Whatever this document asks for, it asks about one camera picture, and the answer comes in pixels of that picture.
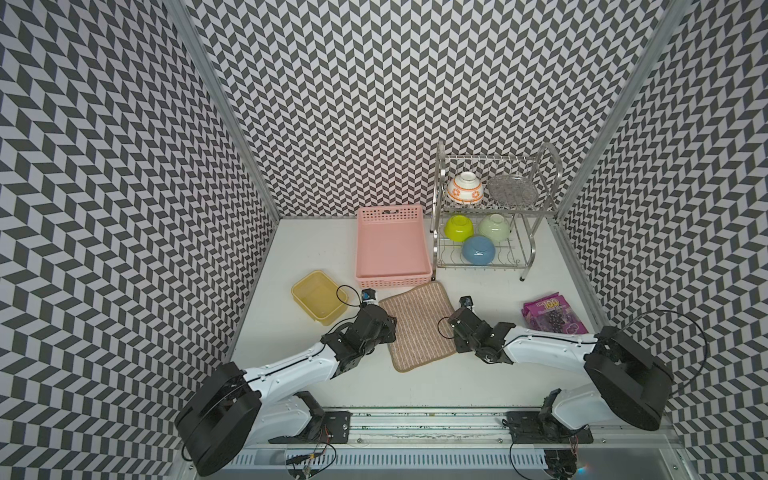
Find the blue bowl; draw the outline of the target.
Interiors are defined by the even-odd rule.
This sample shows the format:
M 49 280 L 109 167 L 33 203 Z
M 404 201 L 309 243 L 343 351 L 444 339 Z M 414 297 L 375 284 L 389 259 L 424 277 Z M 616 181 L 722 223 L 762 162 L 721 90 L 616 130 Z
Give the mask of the blue bowl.
M 461 254 L 470 265 L 485 266 L 495 259 L 496 247 L 487 237 L 475 235 L 463 242 Z

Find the grey speckled plate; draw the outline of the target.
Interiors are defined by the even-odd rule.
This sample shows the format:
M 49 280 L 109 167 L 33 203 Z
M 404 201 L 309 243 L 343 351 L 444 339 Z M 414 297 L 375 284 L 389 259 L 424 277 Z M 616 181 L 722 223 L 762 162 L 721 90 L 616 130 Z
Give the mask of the grey speckled plate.
M 497 175 L 487 182 L 489 196 L 506 207 L 529 207 L 536 203 L 539 192 L 533 181 L 519 175 Z

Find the yellow plastic container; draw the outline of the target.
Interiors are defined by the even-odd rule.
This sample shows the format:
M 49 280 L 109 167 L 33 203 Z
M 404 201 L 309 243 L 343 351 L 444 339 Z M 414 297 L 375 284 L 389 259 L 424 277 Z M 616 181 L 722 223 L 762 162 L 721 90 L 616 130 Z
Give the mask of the yellow plastic container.
M 347 310 L 348 296 L 322 270 L 315 270 L 291 288 L 294 301 L 316 322 L 331 326 Z

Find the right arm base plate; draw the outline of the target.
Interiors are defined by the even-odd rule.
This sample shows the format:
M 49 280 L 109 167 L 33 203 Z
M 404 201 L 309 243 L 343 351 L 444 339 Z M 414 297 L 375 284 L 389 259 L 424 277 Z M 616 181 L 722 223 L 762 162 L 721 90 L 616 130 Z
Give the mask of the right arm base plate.
M 516 444 L 592 444 L 594 437 L 587 427 L 570 430 L 553 417 L 540 418 L 534 411 L 508 411 L 502 425 Z

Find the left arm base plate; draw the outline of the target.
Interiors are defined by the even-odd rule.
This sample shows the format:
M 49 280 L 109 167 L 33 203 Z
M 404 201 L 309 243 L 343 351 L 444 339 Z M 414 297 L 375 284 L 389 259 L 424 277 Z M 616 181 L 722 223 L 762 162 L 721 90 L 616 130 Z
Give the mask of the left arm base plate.
M 280 436 L 269 440 L 270 444 L 347 444 L 349 441 L 352 413 L 350 411 L 327 411 L 322 416 L 313 416 L 299 434 Z

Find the purple snack bag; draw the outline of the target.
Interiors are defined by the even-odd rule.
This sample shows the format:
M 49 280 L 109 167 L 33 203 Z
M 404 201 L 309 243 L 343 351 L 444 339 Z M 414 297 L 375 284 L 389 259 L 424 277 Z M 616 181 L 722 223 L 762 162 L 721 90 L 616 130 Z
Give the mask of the purple snack bag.
M 569 335 L 587 334 L 588 329 L 559 293 L 527 302 L 521 310 L 528 328 Z

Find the lime green bowl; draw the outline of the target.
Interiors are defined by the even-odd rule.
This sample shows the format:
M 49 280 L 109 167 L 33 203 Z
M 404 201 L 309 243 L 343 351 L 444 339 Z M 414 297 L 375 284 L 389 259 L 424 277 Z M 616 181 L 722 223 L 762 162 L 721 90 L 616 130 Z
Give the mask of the lime green bowl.
M 474 236 L 474 225 L 467 216 L 453 215 L 447 220 L 443 233 L 448 240 L 463 243 Z

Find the pink plastic basket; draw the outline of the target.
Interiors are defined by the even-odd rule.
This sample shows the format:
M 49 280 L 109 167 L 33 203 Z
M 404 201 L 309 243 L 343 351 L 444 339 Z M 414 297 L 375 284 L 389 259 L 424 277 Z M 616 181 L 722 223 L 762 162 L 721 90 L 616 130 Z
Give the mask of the pink plastic basket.
M 432 278 L 423 208 L 362 207 L 357 211 L 356 273 L 364 289 L 418 286 Z

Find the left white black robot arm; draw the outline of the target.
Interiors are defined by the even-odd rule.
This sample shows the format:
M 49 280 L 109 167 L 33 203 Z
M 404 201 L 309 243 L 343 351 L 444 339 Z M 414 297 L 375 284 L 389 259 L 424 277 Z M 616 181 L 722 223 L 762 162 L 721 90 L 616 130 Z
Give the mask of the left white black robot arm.
M 210 476 L 253 444 L 323 438 L 325 411 L 307 391 L 358 366 L 380 344 L 396 340 L 397 320 L 363 304 L 307 350 L 262 367 L 217 367 L 180 409 L 174 425 L 197 473 Z

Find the metal two-tier dish rack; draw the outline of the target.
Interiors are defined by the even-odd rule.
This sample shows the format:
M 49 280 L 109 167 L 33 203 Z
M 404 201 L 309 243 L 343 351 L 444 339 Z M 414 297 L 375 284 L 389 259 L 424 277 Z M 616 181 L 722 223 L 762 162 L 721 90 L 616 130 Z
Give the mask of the metal two-tier dish rack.
M 458 174 L 469 171 L 483 183 L 484 198 L 477 204 L 459 204 L 447 195 L 449 182 Z M 539 192 L 536 203 L 529 207 L 506 207 L 496 203 L 488 194 L 487 182 L 497 175 L 519 175 L 533 181 Z M 523 155 L 449 154 L 445 143 L 437 143 L 432 220 L 432 273 L 439 269 L 473 269 L 461 254 L 460 243 L 448 240 L 443 228 L 453 215 L 467 216 L 478 229 L 480 221 L 489 214 L 503 215 L 511 226 L 509 238 L 494 244 L 496 257 L 486 269 L 516 270 L 524 281 L 537 258 L 536 232 L 547 218 L 554 215 L 564 177 L 564 162 L 554 145 L 544 142 L 538 150 Z

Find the pale green bowl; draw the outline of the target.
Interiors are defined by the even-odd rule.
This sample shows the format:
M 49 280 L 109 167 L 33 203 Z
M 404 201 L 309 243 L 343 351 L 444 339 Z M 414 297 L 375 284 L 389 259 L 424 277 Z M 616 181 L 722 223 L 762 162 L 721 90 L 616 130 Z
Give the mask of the pale green bowl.
M 478 226 L 478 234 L 489 239 L 494 244 L 506 241 L 510 233 L 510 223 L 503 215 L 498 213 L 486 215 Z

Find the brown striped square dishcloth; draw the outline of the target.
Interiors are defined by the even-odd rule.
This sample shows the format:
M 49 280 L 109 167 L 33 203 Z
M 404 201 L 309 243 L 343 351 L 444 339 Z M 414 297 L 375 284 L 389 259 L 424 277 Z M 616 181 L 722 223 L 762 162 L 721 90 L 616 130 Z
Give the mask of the brown striped square dishcloth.
M 447 319 L 454 308 L 440 282 L 428 282 L 380 301 L 397 320 L 396 340 L 389 344 L 394 369 L 407 373 L 456 353 Z

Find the white orange patterned bowl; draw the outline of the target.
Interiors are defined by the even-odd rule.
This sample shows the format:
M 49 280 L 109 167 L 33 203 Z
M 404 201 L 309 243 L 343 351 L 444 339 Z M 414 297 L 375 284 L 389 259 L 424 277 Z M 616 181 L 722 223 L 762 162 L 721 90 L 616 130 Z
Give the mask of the white orange patterned bowl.
M 477 204 L 484 198 L 484 186 L 476 174 L 465 171 L 449 182 L 447 195 L 459 204 Z

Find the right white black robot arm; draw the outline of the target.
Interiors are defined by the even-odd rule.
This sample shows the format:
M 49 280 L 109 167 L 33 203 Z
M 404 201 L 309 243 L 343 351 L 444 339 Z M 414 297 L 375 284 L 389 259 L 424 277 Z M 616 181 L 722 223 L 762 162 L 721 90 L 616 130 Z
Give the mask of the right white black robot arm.
M 672 394 L 671 368 L 617 327 L 564 334 L 508 322 L 490 326 L 467 307 L 446 322 L 453 336 L 488 365 L 536 364 L 580 379 L 575 389 L 550 392 L 540 410 L 544 420 L 569 431 L 611 419 L 645 431 L 661 425 Z

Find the aluminium front rail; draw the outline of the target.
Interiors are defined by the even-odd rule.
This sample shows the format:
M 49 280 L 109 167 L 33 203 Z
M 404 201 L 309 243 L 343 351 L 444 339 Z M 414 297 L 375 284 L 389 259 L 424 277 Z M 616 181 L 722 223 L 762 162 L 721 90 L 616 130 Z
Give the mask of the aluminium front rail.
M 508 411 L 534 411 L 528 408 L 325 408 L 309 407 L 305 402 L 294 399 L 286 406 L 264 409 L 255 421 L 244 444 L 234 449 L 266 448 L 273 445 L 315 445 L 270 444 L 269 440 L 280 436 L 299 434 L 313 416 L 322 416 L 327 411 L 350 411 L 352 413 L 349 441 L 347 446 L 399 446 L 421 445 L 428 448 L 440 446 L 461 447 L 472 445 L 478 448 L 496 444 L 515 443 L 509 431 L 502 425 Z M 682 441 L 674 428 L 664 421 L 656 431 L 636 429 L 618 420 L 610 420 L 587 426 L 591 431 L 592 444 L 516 444 L 522 448 L 539 445 L 543 448 L 680 448 Z

